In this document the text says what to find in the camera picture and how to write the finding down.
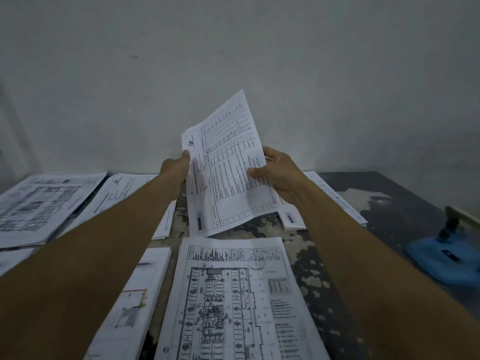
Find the person's left hand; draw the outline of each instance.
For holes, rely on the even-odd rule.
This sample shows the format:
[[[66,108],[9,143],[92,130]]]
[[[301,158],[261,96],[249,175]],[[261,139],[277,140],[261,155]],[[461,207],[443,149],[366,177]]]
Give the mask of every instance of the person's left hand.
[[[180,194],[180,185],[187,177],[190,169],[190,153],[184,150],[178,159],[165,159],[160,169],[160,177],[168,185],[169,195],[172,201],[177,199]]]

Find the blue stapler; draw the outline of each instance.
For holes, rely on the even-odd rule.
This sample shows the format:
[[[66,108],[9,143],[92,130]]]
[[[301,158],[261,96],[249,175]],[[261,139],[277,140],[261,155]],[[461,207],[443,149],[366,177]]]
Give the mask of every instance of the blue stapler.
[[[457,207],[445,208],[447,222],[438,236],[408,244],[405,251],[445,284],[480,287],[480,252],[467,242],[460,223],[480,229],[480,220]]]

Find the hand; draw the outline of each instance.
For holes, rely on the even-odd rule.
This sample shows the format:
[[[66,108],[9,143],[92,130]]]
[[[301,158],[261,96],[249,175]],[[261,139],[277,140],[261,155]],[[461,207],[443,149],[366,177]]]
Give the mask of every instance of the hand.
[[[281,198],[290,204],[295,204],[297,189],[311,181],[288,154],[267,146],[263,147],[263,153],[271,160],[267,160],[267,164],[261,168],[248,168],[249,176],[267,177]]]
[[[190,169],[190,153],[184,150],[178,159],[168,158],[162,163],[160,177],[167,183],[167,191],[172,201],[180,194],[180,185],[185,181]]]

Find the sheet of paper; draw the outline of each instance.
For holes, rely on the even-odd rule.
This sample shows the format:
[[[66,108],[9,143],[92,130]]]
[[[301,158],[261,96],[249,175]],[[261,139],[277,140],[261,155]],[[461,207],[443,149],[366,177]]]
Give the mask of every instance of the sheet of paper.
[[[91,219],[93,216],[98,215],[100,212],[105,211],[114,204],[120,202],[156,176],[156,174],[112,175],[99,189],[92,202],[90,202],[90,204],[81,212],[81,214],[79,214],[79,216],[75,219],[75,221],[72,222],[65,232],[70,231],[81,223]],[[164,239],[170,235],[176,204],[177,200],[171,201],[164,216],[158,224],[157,229],[155,230],[152,238],[153,240]]]
[[[32,248],[0,252],[0,277],[32,254]]]
[[[267,162],[243,90],[182,136],[190,151],[187,205],[190,235],[210,236],[277,210],[267,179],[247,168]]]
[[[45,243],[105,175],[31,175],[3,193],[0,248]]]
[[[155,360],[328,358],[281,238],[183,239]]]
[[[365,220],[357,211],[355,211],[355,209],[346,200],[344,200],[342,196],[335,192],[317,173],[310,171],[303,172],[303,174],[305,174],[318,187],[320,187],[321,190],[328,195],[328,197],[333,199],[337,205],[342,207],[342,209],[360,225],[365,226],[368,223],[367,220]],[[294,205],[285,202],[280,197],[278,199],[280,202],[278,215],[282,220],[285,230],[306,230],[307,227],[305,226],[305,223],[303,222],[303,219],[300,216],[300,212],[298,212],[297,208]]]
[[[98,329],[84,360],[139,358],[170,254],[170,248],[148,248],[145,251]]]

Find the blueprint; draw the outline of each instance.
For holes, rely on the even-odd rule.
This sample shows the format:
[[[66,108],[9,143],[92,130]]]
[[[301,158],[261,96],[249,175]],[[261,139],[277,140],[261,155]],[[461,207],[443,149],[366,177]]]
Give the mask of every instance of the blueprint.
[[[170,248],[145,251],[83,360],[139,358],[170,254]]]
[[[32,252],[32,248],[0,252],[0,277],[19,264],[22,260],[27,259]]]
[[[243,90],[187,129],[181,141],[190,152],[191,235],[211,236],[277,211],[277,195],[267,179],[247,174],[247,168],[267,162]]]
[[[89,220],[100,212],[105,211],[124,198],[130,196],[137,189],[155,178],[156,174],[115,174],[109,177],[92,202],[81,212],[81,214],[72,222],[65,232],[77,227],[81,223]],[[177,200],[171,201],[161,218],[152,239],[164,239],[170,235],[173,214]]]
[[[355,209],[340,196],[337,192],[335,192],[332,187],[330,187],[326,181],[321,179],[321,177],[315,173],[314,171],[310,172],[303,172],[311,181],[313,181],[323,192],[327,194],[328,197],[333,199],[337,205],[339,205],[351,218],[357,221],[360,225],[365,226],[368,221],[365,220]],[[302,216],[300,216],[300,212],[298,212],[297,208],[285,202],[283,199],[278,197],[279,201],[279,208],[278,208],[278,215],[280,216],[280,220],[282,220],[283,227],[285,230],[306,230],[307,227],[303,222]]]
[[[329,359],[282,240],[183,239],[155,360]]]
[[[105,175],[31,175],[3,193],[0,248],[45,243]]]

